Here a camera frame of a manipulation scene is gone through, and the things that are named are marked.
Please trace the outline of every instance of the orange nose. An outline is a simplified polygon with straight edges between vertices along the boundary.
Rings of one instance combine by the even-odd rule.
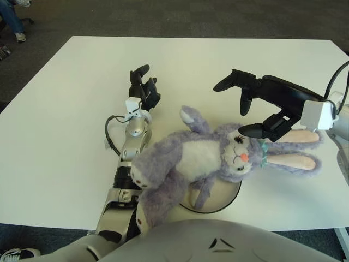
[[[241,154],[240,155],[240,158],[243,162],[247,162],[249,160],[249,157],[247,154]]]

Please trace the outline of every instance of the jeans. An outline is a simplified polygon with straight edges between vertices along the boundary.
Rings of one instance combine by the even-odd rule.
[[[24,32],[22,21],[17,17],[11,0],[0,0],[0,14],[14,33]]]

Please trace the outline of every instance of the white belly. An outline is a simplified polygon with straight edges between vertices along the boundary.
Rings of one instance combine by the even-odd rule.
[[[208,176],[221,166],[219,142],[202,140],[183,143],[182,159],[176,165],[190,182]]]

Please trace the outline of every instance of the gray carpet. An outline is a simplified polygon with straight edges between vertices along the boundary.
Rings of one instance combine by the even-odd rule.
[[[33,0],[16,7],[27,42],[9,30],[0,42],[13,54],[0,62],[0,100],[11,101],[72,35],[194,38],[330,39],[349,50],[348,0]],[[0,249],[35,247],[50,253],[82,230],[0,225]],[[337,259],[344,254],[332,229],[281,232]]]

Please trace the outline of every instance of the purple plush toy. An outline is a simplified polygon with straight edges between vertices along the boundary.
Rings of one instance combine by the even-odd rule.
[[[216,177],[239,182],[266,164],[301,176],[314,175],[321,168],[317,158],[296,151],[318,146],[320,133],[293,130],[272,143],[242,136],[236,123],[213,132],[201,114],[188,106],[182,107],[180,116],[191,131],[172,133],[133,160],[132,180],[144,189],[136,217],[141,232],[163,223],[189,186],[200,191],[192,200],[199,210]]]

